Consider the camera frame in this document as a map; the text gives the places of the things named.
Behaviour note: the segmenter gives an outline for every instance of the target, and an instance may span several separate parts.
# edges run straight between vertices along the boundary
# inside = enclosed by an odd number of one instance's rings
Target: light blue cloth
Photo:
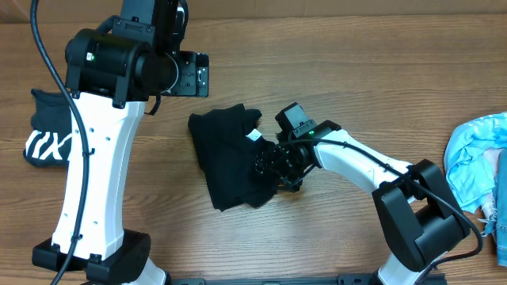
[[[484,116],[457,127],[444,155],[446,177],[464,211],[474,213],[495,187],[491,164],[482,156],[507,147],[507,112]]]

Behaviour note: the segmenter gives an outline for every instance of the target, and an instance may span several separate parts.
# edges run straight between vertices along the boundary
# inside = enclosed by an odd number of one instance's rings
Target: black cloth
[[[61,93],[32,89],[36,112],[33,132],[25,144],[23,156],[35,167],[68,166],[71,152],[71,110]]]
[[[215,209],[224,211],[242,203],[260,207],[276,194],[277,178],[254,169],[257,154],[274,143],[262,137],[255,142],[246,137],[261,116],[259,110],[245,110],[238,104],[189,118],[199,166],[206,175]]]

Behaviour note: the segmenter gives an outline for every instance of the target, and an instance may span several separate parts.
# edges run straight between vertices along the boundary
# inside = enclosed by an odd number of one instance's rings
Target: white label
[[[251,133],[246,135],[248,139],[251,139],[252,141],[257,141],[260,137],[262,137],[262,134],[257,129],[254,129]]]

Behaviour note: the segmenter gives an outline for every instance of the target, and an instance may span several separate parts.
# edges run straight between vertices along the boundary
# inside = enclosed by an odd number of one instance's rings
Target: cable clip
[[[82,152],[82,156],[83,157],[89,157],[92,154],[95,154],[95,149],[94,148],[92,148],[92,151],[90,151],[90,152],[88,152],[88,151],[83,151]]]

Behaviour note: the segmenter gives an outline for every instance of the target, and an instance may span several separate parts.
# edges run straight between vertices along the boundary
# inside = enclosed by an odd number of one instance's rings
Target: wooden table
[[[67,41],[96,25],[40,27],[61,74]],[[455,127],[505,111],[506,35],[502,15],[192,21],[183,49],[209,53],[211,95],[164,98],[157,116],[143,119],[124,226],[149,233],[152,259],[177,278],[373,272],[389,254],[375,207],[338,175],[314,171],[302,191],[257,210],[214,210],[189,115],[244,103],[263,112],[260,131],[274,139],[274,116],[297,101],[317,122],[333,120],[387,155],[442,165]],[[35,169],[21,155],[29,90],[56,90],[28,25],[0,25],[0,67],[0,283],[48,284],[55,273],[33,267],[31,252],[58,222],[66,170]],[[452,253],[475,244],[470,236]],[[494,248],[488,237],[479,256],[440,269],[450,284],[505,283]],[[80,284],[84,275],[64,279]]]

